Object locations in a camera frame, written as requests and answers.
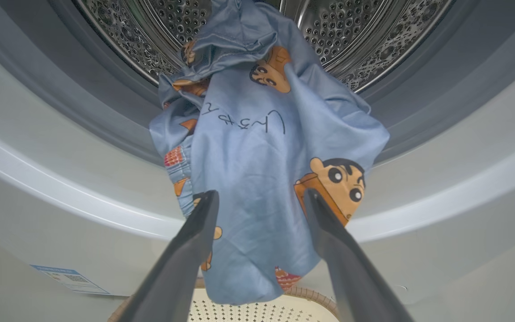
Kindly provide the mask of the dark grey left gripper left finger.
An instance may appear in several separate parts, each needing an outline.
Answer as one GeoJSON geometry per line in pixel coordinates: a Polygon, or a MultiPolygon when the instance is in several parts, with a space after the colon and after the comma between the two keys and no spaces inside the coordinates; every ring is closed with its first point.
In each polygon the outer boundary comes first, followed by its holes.
{"type": "Polygon", "coordinates": [[[114,312],[116,322],[187,322],[199,267],[209,257],[219,209],[217,191],[200,201],[139,289],[114,312]]]}

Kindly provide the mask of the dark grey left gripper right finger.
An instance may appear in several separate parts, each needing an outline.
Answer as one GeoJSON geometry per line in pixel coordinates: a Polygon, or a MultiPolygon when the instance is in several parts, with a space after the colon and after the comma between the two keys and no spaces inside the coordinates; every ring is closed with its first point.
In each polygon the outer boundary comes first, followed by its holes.
{"type": "Polygon", "coordinates": [[[313,248],[326,263],[342,322],[412,322],[399,298],[314,188],[304,194],[313,248]]]}

